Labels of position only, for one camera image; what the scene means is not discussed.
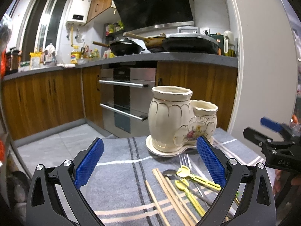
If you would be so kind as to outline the white water heater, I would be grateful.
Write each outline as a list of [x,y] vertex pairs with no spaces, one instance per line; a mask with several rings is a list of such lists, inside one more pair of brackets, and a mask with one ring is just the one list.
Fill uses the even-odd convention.
[[91,1],[92,0],[72,0],[70,10],[66,17],[66,23],[77,26],[85,25]]

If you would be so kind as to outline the cream ceramic utensil holder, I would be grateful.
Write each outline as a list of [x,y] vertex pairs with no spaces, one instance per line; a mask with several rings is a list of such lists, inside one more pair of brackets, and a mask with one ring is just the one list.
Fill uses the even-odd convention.
[[218,106],[192,100],[193,91],[178,86],[155,86],[148,111],[150,135],[147,149],[161,157],[174,157],[196,148],[196,140],[213,136],[217,126]]

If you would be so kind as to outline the yellow food package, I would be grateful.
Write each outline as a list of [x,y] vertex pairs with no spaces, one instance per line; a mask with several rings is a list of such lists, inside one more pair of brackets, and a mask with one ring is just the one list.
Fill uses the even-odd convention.
[[30,69],[35,69],[40,67],[42,52],[32,52],[30,53]]

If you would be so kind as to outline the white oil dispenser bottle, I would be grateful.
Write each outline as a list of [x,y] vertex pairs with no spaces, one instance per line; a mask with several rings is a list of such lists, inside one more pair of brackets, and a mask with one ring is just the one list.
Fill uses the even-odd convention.
[[223,45],[224,45],[224,55],[228,57],[235,57],[235,40],[234,34],[227,30],[223,34]]

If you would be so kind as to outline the stainless steel oven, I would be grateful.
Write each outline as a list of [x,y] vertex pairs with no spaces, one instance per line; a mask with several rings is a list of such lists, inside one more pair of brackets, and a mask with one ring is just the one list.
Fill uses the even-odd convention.
[[100,70],[104,128],[120,138],[148,136],[148,110],[155,68],[116,67]]

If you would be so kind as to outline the silver fork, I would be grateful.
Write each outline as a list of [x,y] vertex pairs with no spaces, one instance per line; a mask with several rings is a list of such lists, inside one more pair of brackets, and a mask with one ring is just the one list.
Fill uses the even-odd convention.
[[180,155],[180,168],[177,171],[177,175],[184,179],[191,180],[194,185],[198,188],[199,194],[202,196],[203,201],[207,203],[208,206],[212,204],[212,202],[207,198],[203,190],[201,190],[201,186],[206,189],[212,189],[211,184],[208,183],[208,180],[204,180],[200,176],[197,176],[192,173],[192,165],[190,164],[190,160],[188,155]]

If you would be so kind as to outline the wooden chopstick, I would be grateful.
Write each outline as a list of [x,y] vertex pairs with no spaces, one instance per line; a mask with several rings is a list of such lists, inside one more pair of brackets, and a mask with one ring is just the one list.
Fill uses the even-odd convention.
[[178,214],[179,218],[183,222],[184,225],[191,225],[190,217],[187,215],[186,211],[181,207],[180,203],[178,202],[176,196],[174,195],[173,191],[171,190],[168,182],[163,178],[161,174],[159,174],[159,170],[157,168],[152,169],[152,172],[156,179],[158,180],[159,184],[161,185],[164,193],[166,194],[167,198],[169,199],[171,205],[173,206],[174,210]]
[[160,205],[159,205],[159,203],[158,203],[158,201],[157,201],[157,199],[156,199],[156,197],[155,197],[155,194],[153,193],[153,191],[152,191],[152,189],[151,189],[151,186],[150,186],[149,182],[148,182],[147,180],[145,180],[144,182],[145,182],[146,188],[147,188],[148,192],[150,193],[151,198],[152,198],[152,200],[154,201],[154,204],[155,204],[155,206],[156,206],[156,208],[157,208],[159,214],[161,215],[161,217],[162,217],[162,219],[163,219],[165,225],[166,225],[166,226],[170,226],[170,223],[168,222],[168,219],[167,219],[166,216],[164,215],[164,213],[163,213],[163,211],[162,211],[162,209],[161,209],[161,207],[160,207]]
[[190,223],[191,223],[191,225],[195,225],[196,223],[194,222],[194,220],[190,217]]
[[197,223],[198,219],[194,216],[194,214],[188,208],[187,204],[184,202],[184,200],[182,199],[182,197],[180,196],[180,194],[177,192],[177,190],[175,189],[175,187],[172,184],[172,182],[169,180],[168,177],[165,177],[165,180],[169,183],[169,186],[172,188],[174,194],[176,195],[176,197],[178,198],[178,200],[181,202],[181,205],[185,208],[185,210],[188,212],[188,214],[194,220],[194,222]]

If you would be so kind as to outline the grey striped table cloth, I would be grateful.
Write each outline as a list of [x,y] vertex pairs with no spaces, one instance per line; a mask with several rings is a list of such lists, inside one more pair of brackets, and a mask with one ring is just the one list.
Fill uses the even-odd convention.
[[[87,124],[59,135],[72,158],[101,137]],[[147,189],[147,181],[170,225],[184,225],[153,173],[153,169],[159,169],[162,175],[168,169],[178,170],[179,155],[168,158],[154,155],[146,148],[146,137],[106,137],[103,141],[104,153],[87,185],[80,188],[99,219],[105,225],[166,225]],[[213,136],[213,146],[241,164],[255,166],[265,162],[262,155],[220,128]],[[192,173],[212,180],[196,150],[186,150],[184,154],[189,156]]]

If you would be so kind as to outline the yellow plastic fork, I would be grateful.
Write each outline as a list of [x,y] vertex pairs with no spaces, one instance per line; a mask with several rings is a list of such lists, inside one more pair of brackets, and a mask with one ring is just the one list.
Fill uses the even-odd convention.
[[205,215],[206,211],[204,210],[204,208],[200,205],[198,200],[195,198],[195,196],[190,191],[189,183],[185,179],[175,180],[174,183],[179,190],[185,192],[186,197],[189,199],[190,203],[195,208],[195,210],[197,211],[199,216],[203,217]]

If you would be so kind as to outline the red plastic bag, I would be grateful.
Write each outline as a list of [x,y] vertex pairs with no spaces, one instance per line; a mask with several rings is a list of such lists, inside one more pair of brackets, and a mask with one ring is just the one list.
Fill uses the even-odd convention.
[[6,51],[3,51],[1,53],[1,79],[4,78],[5,73],[6,73]]

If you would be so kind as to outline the grey kitchen countertop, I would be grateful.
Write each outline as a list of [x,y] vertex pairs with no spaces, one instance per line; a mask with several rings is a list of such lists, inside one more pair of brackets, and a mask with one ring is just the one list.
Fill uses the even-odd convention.
[[148,54],[133,54],[125,55],[108,59],[92,60],[87,63],[76,65],[73,68],[64,68],[62,66],[54,66],[47,68],[38,68],[35,70],[28,70],[19,73],[13,73],[4,76],[3,82],[22,78],[25,76],[42,76],[42,75],[68,75],[69,73],[75,73],[77,70],[83,68],[90,68],[94,66],[103,66],[109,64],[125,64],[131,65],[134,63],[143,64],[144,62],[151,61],[162,61],[172,63],[193,63],[193,64],[210,64],[218,66],[226,66],[231,68],[238,68],[238,59],[234,57],[219,56],[212,54],[201,54],[201,53],[148,53]]

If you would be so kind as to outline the black range hood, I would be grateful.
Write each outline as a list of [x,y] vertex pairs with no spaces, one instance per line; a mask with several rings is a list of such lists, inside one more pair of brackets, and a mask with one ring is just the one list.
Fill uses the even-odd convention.
[[190,0],[113,0],[126,31],[193,21]]

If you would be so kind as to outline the black electric griddle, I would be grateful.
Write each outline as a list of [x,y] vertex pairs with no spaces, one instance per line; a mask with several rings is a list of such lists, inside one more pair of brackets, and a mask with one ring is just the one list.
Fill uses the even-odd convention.
[[197,33],[170,34],[163,41],[163,48],[168,52],[218,55],[217,41]]

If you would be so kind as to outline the silver flower spoon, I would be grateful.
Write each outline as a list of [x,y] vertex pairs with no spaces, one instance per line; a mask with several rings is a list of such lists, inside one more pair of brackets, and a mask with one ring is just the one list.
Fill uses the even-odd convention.
[[[165,171],[163,171],[162,173],[164,176],[167,176],[168,178],[172,178],[172,179],[182,179],[180,176],[178,176],[176,174],[176,171],[173,169],[167,169]],[[193,189],[190,189],[190,191],[199,199],[201,199],[203,202],[205,202],[207,204],[207,206],[210,206],[212,204],[212,202],[207,198],[207,196],[204,194],[203,190],[197,185],[196,182],[191,181],[192,184],[195,186],[195,188],[197,189],[198,192],[195,192]]]

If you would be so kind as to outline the yellow oil bottle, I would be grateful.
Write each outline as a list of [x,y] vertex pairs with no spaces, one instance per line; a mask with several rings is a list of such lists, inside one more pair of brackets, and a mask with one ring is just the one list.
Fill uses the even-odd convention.
[[73,45],[73,50],[70,54],[70,62],[71,64],[77,64],[78,60],[81,56],[81,52],[79,51],[79,46],[78,45]]

